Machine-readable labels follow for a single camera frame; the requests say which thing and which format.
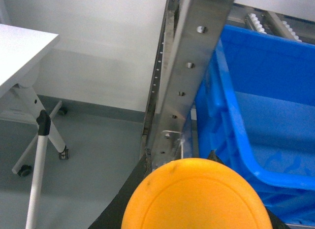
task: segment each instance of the orange round object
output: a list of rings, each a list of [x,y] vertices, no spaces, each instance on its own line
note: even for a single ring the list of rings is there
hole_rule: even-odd
[[[206,159],[161,166],[133,193],[122,229],[272,229],[255,190],[232,169]]]

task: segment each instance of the plastic crate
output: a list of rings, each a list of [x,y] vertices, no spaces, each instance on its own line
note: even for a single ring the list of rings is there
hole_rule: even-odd
[[[286,223],[315,226],[315,46],[225,26],[196,97],[199,152]]]

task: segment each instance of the table top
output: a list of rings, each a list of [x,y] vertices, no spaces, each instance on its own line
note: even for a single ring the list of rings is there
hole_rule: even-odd
[[[59,41],[58,34],[0,24],[0,97]]]

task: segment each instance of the caster wheel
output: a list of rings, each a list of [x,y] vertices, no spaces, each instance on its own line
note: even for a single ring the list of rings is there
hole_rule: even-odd
[[[58,114],[61,115],[61,116],[64,116],[67,113],[68,113],[68,109],[66,107],[61,107],[58,110]]]
[[[28,176],[32,172],[32,166],[23,165],[18,172],[19,176],[25,177]]]
[[[64,149],[62,153],[59,153],[59,159],[60,160],[68,160],[69,155],[68,155],[68,149]]]

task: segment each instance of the stainless steel beam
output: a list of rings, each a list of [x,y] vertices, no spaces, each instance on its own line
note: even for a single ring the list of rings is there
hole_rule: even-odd
[[[291,32],[285,27],[285,25],[282,23],[280,18],[276,15],[273,11],[266,11],[263,13],[265,20],[271,29],[271,31],[274,33],[274,35],[288,38],[292,40],[296,40],[295,37],[291,34]]]
[[[184,0],[170,53],[168,85],[153,139],[153,169],[175,159],[176,144],[234,0]]]

